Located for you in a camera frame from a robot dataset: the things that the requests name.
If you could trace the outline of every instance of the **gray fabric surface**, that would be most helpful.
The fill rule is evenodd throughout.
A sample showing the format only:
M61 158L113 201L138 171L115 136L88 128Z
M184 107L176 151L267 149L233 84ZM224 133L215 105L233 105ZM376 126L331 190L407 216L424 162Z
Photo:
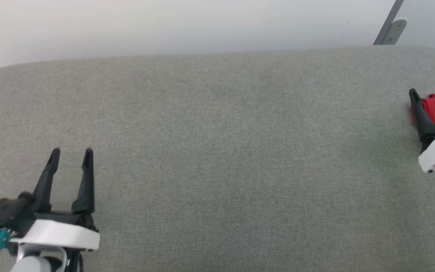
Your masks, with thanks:
M69 210L92 147L102 240L86 272L435 271L413 87L435 92L435 49L3 68L0 198L33 190L60 146L52 203Z

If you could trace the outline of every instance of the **gray cushion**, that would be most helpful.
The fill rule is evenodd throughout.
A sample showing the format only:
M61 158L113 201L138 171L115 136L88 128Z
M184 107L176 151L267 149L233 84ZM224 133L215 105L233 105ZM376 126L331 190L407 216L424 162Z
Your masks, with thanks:
M119 57L0 69L0 198L62 148L69 210L95 152L88 272L435 271L435 174L408 91L409 46ZM0 271L14 259L0 255Z

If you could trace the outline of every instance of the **cable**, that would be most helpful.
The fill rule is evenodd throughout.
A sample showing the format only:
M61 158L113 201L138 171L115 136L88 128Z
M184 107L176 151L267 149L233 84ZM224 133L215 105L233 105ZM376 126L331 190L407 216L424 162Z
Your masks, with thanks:
M80 254L80 258L78 260L78 264L80 265L80 272L83 272L83 257Z

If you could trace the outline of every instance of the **metal bracket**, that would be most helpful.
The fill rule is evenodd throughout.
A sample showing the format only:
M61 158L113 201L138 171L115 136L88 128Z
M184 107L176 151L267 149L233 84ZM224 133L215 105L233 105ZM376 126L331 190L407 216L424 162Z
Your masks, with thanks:
M395 17L397 16L397 13L399 12L400 7L402 6L402 3L404 0L395 0L394 5L392 6L392 9L390 9L389 15L385 19L385 22L380 29L377 38L375 39L375 42L373 42L373 45L383 45L385 36L387 36L387 33L389 32L390 26L392 26L392 22L394 21Z
M402 31L404 31L404 28L406 28L406 25L407 20L405 19L394 21L390 26L389 31L387 31L387 35L385 35L382 45L395 45L402 34Z

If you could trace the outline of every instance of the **white wall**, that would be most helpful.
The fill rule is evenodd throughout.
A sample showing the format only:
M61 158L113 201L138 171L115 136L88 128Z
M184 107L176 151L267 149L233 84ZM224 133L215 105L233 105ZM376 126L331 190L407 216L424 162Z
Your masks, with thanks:
M404 0L396 19L406 18L407 26L398 45L424 45L435 48L435 1Z
M371 45L393 3L0 0L0 67L75 57Z

